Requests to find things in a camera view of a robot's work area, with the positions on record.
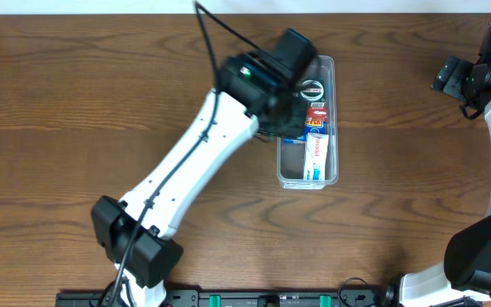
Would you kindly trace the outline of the dark green round-logo box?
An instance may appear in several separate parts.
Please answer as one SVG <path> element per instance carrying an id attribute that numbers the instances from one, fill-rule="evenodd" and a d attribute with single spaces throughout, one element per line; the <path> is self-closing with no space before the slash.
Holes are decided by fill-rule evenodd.
<path id="1" fill-rule="evenodd" d="M 325 102 L 326 87 L 323 78 L 307 78 L 300 84 L 298 95 L 309 102 Z"/>

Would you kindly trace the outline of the red medicine box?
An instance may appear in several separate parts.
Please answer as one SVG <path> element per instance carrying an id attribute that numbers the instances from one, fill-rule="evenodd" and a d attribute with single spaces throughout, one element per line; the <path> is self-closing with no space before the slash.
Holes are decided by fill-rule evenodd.
<path id="1" fill-rule="evenodd" d="M 305 124 L 308 126 L 322 126 L 327 121 L 327 108 L 326 107 L 308 107 Z"/>

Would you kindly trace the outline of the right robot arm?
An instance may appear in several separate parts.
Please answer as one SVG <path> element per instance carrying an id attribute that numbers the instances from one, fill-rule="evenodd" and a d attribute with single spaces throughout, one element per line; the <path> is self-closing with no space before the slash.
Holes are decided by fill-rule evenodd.
<path id="1" fill-rule="evenodd" d="M 431 88 L 459 100 L 459 109 L 466 119 L 484 118 L 491 160 L 491 19 L 477 61 L 449 56 Z M 439 264 L 395 278 L 378 303 L 381 306 L 482 306 L 487 302 L 491 302 L 491 176 L 484 217 L 450 239 Z"/>

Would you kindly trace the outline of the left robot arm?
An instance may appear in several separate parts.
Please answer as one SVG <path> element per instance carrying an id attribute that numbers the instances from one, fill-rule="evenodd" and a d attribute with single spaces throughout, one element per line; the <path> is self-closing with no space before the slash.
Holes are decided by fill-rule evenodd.
<path id="1" fill-rule="evenodd" d="M 104 306 L 159 306 L 164 280 L 183 249 L 173 239 L 205 185 L 256 135 L 303 132 L 306 106 L 297 98 L 312 55 L 252 51 L 214 68 L 214 86 L 193 123 L 162 161 L 116 200 L 102 196 L 91 210 L 97 242 L 117 266 Z"/>

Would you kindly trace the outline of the blue Kool Fever box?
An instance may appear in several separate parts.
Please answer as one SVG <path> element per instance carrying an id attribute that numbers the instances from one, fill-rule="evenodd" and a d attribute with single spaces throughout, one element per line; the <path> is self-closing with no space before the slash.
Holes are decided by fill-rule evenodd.
<path id="1" fill-rule="evenodd" d="M 299 144 L 305 143 L 309 133 L 326 134 L 326 121 L 312 120 L 306 121 L 303 127 L 303 134 L 295 138 L 283 138 L 284 143 Z"/>

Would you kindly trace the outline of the white Panadol box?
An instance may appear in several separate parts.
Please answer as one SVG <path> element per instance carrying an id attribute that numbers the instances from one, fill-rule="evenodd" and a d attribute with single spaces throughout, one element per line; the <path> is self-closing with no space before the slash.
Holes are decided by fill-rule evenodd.
<path id="1" fill-rule="evenodd" d="M 324 181 L 326 179 L 326 157 L 329 135 L 311 133 L 306 136 L 303 179 L 307 181 Z"/>

